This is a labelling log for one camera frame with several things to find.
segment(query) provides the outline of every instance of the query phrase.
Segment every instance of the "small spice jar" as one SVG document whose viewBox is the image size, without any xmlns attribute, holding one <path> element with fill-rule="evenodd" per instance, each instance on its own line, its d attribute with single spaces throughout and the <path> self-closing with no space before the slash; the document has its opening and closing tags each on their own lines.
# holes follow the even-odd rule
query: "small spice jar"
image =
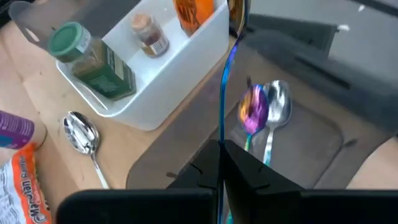
<svg viewBox="0 0 398 224">
<path fill-rule="evenodd" d="M 169 40 L 153 16 L 136 14 L 131 27 L 141 41 L 141 48 L 146 55 L 158 57 L 169 48 Z"/>
</svg>

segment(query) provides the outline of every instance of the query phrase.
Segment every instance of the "plastic bag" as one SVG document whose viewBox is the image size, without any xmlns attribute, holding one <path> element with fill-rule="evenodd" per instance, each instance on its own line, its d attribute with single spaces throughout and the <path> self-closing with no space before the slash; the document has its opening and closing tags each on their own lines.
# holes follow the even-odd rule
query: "plastic bag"
<svg viewBox="0 0 398 224">
<path fill-rule="evenodd" d="M 34 144 L 26 145 L 0 167 L 0 223 L 51 223 L 35 175 L 34 149 Z"/>
</svg>

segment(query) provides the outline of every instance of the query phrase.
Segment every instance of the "orange spice bottle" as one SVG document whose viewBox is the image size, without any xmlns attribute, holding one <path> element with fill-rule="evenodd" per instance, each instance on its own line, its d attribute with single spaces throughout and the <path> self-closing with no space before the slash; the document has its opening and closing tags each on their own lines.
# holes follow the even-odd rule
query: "orange spice bottle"
<svg viewBox="0 0 398 224">
<path fill-rule="evenodd" d="M 173 0 L 182 29 L 191 36 L 214 12 L 213 0 Z"/>
</svg>

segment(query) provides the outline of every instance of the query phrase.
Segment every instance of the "orange bag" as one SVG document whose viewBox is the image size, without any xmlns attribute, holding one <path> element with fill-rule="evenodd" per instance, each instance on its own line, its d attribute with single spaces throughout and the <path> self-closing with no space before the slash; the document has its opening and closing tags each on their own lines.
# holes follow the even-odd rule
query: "orange bag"
<svg viewBox="0 0 398 224">
<path fill-rule="evenodd" d="M 214 12 L 213 0 L 173 0 L 182 29 L 191 36 Z"/>
<path fill-rule="evenodd" d="M 51 224 L 51 213 L 36 179 L 34 144 L 0 167 L 0 223 Z"/>
</svg>

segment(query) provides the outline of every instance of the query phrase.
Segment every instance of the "gray floor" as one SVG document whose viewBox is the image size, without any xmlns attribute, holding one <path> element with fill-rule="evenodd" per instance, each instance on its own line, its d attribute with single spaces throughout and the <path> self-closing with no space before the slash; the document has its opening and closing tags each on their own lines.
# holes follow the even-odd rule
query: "gray floor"
<svg viewBox="0 0 398 224">
<path fill-rule="evenodd" d="M 398 19 L 370 7 L 359 12 L 359 7 L 349 0 L 252 0 L 251 13 L 347 24 L 349 31 L 336 34 L 330 56 L 398 83 Z"/>
</svg>

